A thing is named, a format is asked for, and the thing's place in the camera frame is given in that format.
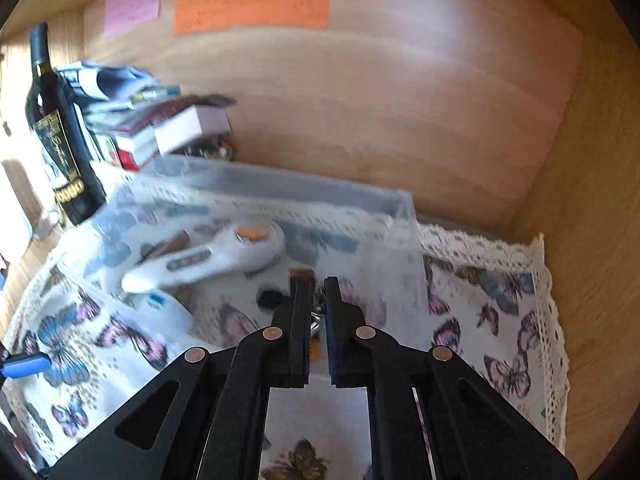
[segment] orange sticky note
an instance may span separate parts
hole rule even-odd
[[[235,25],[325,29],[329,0],[176,0],[174,34]]]

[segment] metal rivet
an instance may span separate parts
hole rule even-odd
[[[207,356],[207,353],[200,347],[194,346],[184,353],[184,360],[188,363],[199,363]]]
[[[373,336],[376,335],[376,329],[371,327],[371,326],[359,326],[356,329],[356,336],[358,336],[360,339],[371,339]]]
[[[262,337],[274,341],[282,337],[282,329],[277,326],[268,326],[262,331]]]
[[[448,361],[453,357],[453,352],[446,346],[436,346],[433,349],[433,356],[438,361]]]

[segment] black bottle cap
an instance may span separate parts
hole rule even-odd
[[[46,22],[40,23],[31,29],[29,37],[31,44],[31,65],[49,62],[49,27]]]

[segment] stack of books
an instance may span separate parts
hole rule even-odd
[[[95,162],[139,171],[159,154],[233,153],[225,112],[233,101],[224,96],[181,96],[180,87],[161,86],[131,67],[78,62],[58,71],[74,88],[74,108]]]

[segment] wine bottle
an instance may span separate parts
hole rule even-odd
[[[83,222],[105,202],[100,181],[91,167],[78,118],[72,107],[73,91],[51,68],[47,23],[31,31],[33,83],[25,114],[42,144],[49,182],[72,224]]]

